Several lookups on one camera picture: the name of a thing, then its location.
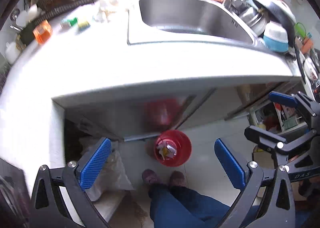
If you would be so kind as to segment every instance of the floor tile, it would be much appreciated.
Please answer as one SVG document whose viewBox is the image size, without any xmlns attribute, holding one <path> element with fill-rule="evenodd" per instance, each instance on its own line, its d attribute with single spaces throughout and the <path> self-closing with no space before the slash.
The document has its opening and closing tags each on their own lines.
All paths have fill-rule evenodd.
<svg viewBox="0 0 320 228">
<path fill-rule="evenodd" d="M 147 168 L 155 171 L 164 183 L 168 182 L 169 177 L 174 170 L 185 173 L 183 165 L 180 167 L 166 167 L 151 158 L 145 152 L 144 141 L 136 141 L 132 142 L 132 144 L 130 144 L 130 142 L 121 144 L 120 155 L 125 172 L 135 189 L 143 184 L 141 174 Z"/>
<path fill-rule="evenodd" d="M 246 117 L 237 118 L 229 121 L 216 121 L 199 127 L 181 130 L 185 133 L 192 142 L 192 146 L 197 146 L 209 142 L 214 142 L 216 139 L 244 133 L 244 129 L 249 126 Z"/>
<path fill-rule="evenodd" d="M 185 163 L 189 188 L 231 206 L 239 194 L 214 154 L 213 142 L 196 146 Z"/>
<path fill-rule="evenodd" d="M 255 143 L 247 140 L 247 138 L 244 136 L 243 131 L 239 131 L 238 133 L 228 135 L 226 136 L 228 138 L 228 141 L 231 145 L 231 147 L 242 154 L 242 156 L 247 160 L 252 160 L 252 151 L 253 148 L 256 146 Z"/>
<path fill-rule="evenodd" d="M 141 228 L 141 221 L 130 195 L 124 197 L 108 223 L 113 228 Z"/>
</svg>

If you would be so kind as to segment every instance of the wall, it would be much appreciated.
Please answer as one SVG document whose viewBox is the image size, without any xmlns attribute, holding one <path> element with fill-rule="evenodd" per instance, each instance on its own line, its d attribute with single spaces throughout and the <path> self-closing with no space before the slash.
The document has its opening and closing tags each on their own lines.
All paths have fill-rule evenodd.
<svg viewBox="0 0 320 228">
<path fill-rule="evenodd" d="M 305 1 L 300 5 L 297 0 L 284 0 L 291 8 L 297 22 L 303 23 L 307 32 L 312 34 L 314 46 L 320 49 L 320 33 L 316 30 L 316 26 L 320 27 L 320 19 L 316 15 L 311 5 Z"/>
</svg>

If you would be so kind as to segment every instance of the kitchen sink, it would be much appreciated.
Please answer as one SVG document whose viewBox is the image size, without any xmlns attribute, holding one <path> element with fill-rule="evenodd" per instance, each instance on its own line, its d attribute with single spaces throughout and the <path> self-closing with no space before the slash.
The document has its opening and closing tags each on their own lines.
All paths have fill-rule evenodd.
<svg viewBox="0 0 320 228">
<path fill-rule="evenodd" d="M 224 37 L 253 44 L 245 30 L 219 6 L 203 0 L 140 0 L 142 21 L 173 32 Z"/>
<path fill-rule="evenodd" d="M 257 35 L 233 12 L 212 0 L 132 0 L 128 43 L 191 41 L 258 48 Z"/>
</svg>

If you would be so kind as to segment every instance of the white countertop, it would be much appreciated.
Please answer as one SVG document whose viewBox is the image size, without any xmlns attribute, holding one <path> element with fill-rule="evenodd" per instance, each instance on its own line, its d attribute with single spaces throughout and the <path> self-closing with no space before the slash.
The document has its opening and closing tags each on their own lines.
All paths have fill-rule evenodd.
<svg viewBox="0 0 320 228">
<path fill-rule="evenodd" d="M 91 17 L 97 6 L 76 10 Z M 128 13 L 110 23 L 60 30 L 33 41 L 12 67 L 0 96 L 0 157 L 24 170 L 29 193 L 40 165 L 63 167 L 63 108 L 53 97 L 150 82 L 205 79 L 212 87 L 288 81 L 300 77 L 295 63 L 270 54 L 209 43 L 127 45 Z"/>
</svg>

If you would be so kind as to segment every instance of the plastic bag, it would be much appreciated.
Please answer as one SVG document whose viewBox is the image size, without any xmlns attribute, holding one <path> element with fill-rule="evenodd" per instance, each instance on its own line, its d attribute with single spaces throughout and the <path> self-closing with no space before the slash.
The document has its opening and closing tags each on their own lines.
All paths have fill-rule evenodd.
<svg viewBox="0 0 320 228">
<path fill-rule="evenodd" d="M 100 138 L 84 137 L 79 142 L 83 146 L 83 155 L 87 152 Z M 86 189 L 88 197 L 91 201 L 96 201 L 104 191 L 118 190 L 134 190 L 130 180 L 125 174 L 124 165 L 121 160 L 119 151 L 117 150 L 117 142 L 112 142 L 112 153 L 109 155 L 107 162 L 102 167 L 93 186 Z"/>
</svg>

